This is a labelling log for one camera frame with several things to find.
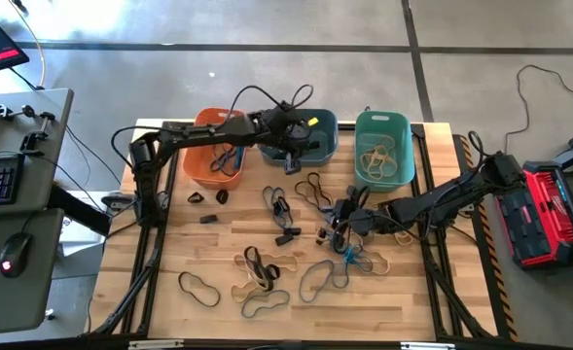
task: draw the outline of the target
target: teal basket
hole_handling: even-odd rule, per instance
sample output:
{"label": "teal basket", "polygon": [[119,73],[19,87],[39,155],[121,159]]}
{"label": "teal basket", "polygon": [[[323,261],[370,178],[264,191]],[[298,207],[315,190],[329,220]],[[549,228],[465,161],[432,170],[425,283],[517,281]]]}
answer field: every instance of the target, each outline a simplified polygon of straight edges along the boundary
{"label": "teal basket", "polygon": [[[323,166],[329,162],[338,149],[338,119],[336,116],[323,109],[300,109],[297,115],[303,118],[316,117],[318,123],[310,127],[310,142],[318,142],[319,147],[310,150],[300,161],[302,166]],[[267,146],[258,146],[263,160],[270,165],[282,166],[284,164],[283,153]]]}
{"label": "teal basket", "polygon": [[[387,150],[387,155],[396,160],[396,164],[384,161],[380,162],[382,164],[380,166],[369,167],[371,163],[367,160],[370,160],[370,154],[373,153],[375,146],[383,146],[381,150]],[[357,187],[368,186],[371,192],[389,193],[411,181],[414,174],[410,121],[402,114],[393,112],[367,111],[360,114],[355,123]]]}

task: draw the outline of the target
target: butcher block tabletop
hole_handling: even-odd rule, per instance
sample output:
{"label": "butcher block tabletop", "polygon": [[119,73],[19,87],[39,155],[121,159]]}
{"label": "butcher block tabletop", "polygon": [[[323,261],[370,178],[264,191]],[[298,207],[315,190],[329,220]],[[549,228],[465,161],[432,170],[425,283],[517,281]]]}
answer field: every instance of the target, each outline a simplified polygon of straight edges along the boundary
{"label": "butcher block tabletop", "polygon": [[[138,120],[138,125],[161,126],[170,120]],[[426,140],[435,185],[439,186],[459,175],[457,157],[447,123],[425,123]],[[135,130],[133,138],[145,130]],[[318,293],[314,302],[304,302],[299,289],[305,271],[315,263],[332,260],[340,269],[342,256],[329,245],[315,243],[316,232],[326,226],[316,208],[295,193],[295,184],[306,179],[309,172],[320,174],[323,190],[334,200],[345,198],[345,189],[354,184],[353,131],[340,131],[340,146],[329,164],[319,168],[304,168],[301,173],[285,175],[281,167],[266,165],[258,148],[248,149],[240,186],[230,191],[226,204],[219,204],[217,191],[206,190],[190,180],[182,169],[185,151],[180,152],[175,185],[164,241],[158,284],[149,328],[150,338],[204,339],[301,339],[301,340],[434,340],[431,309],[419,243],[401,245],[393,235],[374,234],[365,242],[372,254],[375,270],[383,272],[385,262],[389,271],[384,275],[367,274],[350,266],[349,284],[343,289],[329,284]],[[425,191],[421,156],[414,139],[414,156],[420,188]],[[164,187],[166,168],[161,173]],[[272,220],[261,192],[265,186],[281,187],[290,204],[294,226],[301,228],[300,236],[277,247],[275,238],[281,229]],[[135,188],[128,168],[122,183],[123,193]],[[192,204],[187,198],[195,192],[205,200]],[[391,193],[372,193],[367,206],[397,197],[412,196],[409,184]],[[202,225],[199,218],[215,214],[218,222]],[[117,217],[111,230],[134,221],[128,210]],[[457,218],[456,227],[474,234],[468,219]],[[128,289],[140,228],[135,226],[116,234],[106,243],[102,265],[90,304],[92,328],[95,329],[114,310]],[[151,232],[151,243],[156,230]],[[234,300],[233,286],[248,282],[247,273],[234,263],[248,246],[258,248],[263,263],[281,267],[281,276],[274,288],[286,293],[269,297],[258,296],[245,305],[249,315],[262,306],[288,300],[273,309],[260,309],[253,318],[241,315],[242,303]],[[472,314],[490,333],[496,334],[487,286],[477,246],[467,237],[448,229],[448,255],[455,290]],[[148,246],[146,256],[152,252]],[[178,276],[187,271],[213,286],[221,295],[214,307],[206,307],[192,295],[181,291]],[[328,267],[321,266],[304,280],[302,292],[310,299],[325,281]],[[206,303],[216,300],[214,290],[202,287],[189,275],[183,278],[185,288]],[[448,303],[439,291],[445,325],[450,329]],[[133,331],[140,320],[145,297],[144,290],[137,299]]]}

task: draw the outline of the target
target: gray floor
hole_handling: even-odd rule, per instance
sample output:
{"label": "gray floor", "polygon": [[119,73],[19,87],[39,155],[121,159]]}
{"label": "gray floor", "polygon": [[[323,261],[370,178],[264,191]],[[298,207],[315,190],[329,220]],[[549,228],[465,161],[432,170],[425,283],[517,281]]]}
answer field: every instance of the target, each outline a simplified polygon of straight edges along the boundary
{"label": "gray floor", "polygon": [[[386,47],[410,42],[401,0],[24,3],[33,29],[47,42]],[[573,1],[411,0],[410,7],[420,46],[573,48]],[[15,40],[32,42],[4,1],[0,1],[0,23]],[[36,82],[41,70],[37,51],[27,53],[31,62],[18,71]],[[398,111],[413,122],[423,120],[409,50],[46,50],[46,58],[46,88],[75,90],[71,127],[118,174],[122,162],[109,146],[114,130],[138,118],[192,118],[205,107],[227,107],[235,93],[249,84],[284,99],[301,84],[313,84],[315,94],[306,106],[330,109],[341,120],[355,119],[366,106]],[[501,149],[504,133],[524,125],[516,73],[528,63],[560,72],[573,88],[573,55],[424,53],[422,66],[434,120],[450,123],[455,133],[474,129],[487,150]],[[531,127],[511,138],[509,152],[520,162],[552,158],[573,136],[573,94],[542,72],[528,70],[521,79]],[[24,89],[10,72],[0,72],[0,92]],[[239,102],[247,110],[269,106],[254,92]],[[121,137],[119,145],[128,140],[129,135]],[[117,184],[111,175],[88,157],[92,173],[87,188],[114,189]],[[60,164],[80,183],[85,180],[87,170],[70,142],[64,143]],[[59,180],[71,187],[60,174]],[[511,263],[499,227],[494,232],[520,339],[573,346],[573,268],[521,271]],[[92,251],[76,262],[60,263],[55,276],[91,274],[97,259],[97,251]],[[49,304],[58,319],[34,331],[0,334],[0,341],[82,332],[94,280],[93,276],[55,280]]]}

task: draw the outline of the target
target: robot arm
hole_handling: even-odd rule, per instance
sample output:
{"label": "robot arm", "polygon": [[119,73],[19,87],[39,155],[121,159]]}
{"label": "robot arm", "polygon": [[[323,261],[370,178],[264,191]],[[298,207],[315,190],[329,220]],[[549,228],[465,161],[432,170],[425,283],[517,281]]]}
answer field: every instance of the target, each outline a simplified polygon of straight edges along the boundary
{"label": "robot arm", "polygon": [[164,128],[144,134],[129,146],[136,183],[134,211],[138,225],[153,228],[164,221],[157,194],[158,176],[178,150],[222,143],[244,147],[267,145],[286,153],[284,170],[294,174],[301,170],[299,158],[307,150],[318,147],[309,142],[308,123],[297,116],[291,105],[282,102],[271,110],[232,117],[222,124]]}
{"label": "robot arm", "polygon": [[524,183],[525,176],[515,157],[498,152],[488,156],[480,168],[417,197],[385,201],[377,210],[353,211],[348,217],[349,225],[360,235],[371,230],[394,233],[420,221],[426,221],[428,227],[445,228],[454,222],[461,208],[481,201],[487,194],[518,190]]}

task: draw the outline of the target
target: red device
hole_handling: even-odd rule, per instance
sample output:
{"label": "red device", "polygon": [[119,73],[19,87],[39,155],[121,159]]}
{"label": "red device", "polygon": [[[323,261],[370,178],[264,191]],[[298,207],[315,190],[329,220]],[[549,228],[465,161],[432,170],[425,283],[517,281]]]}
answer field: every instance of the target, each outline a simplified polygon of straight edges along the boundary
{"label": "red device", "polygon": [[573,264],[573,195],[560,165],[527,161],[523,190],[497,197],[513,260],[521,268]]}

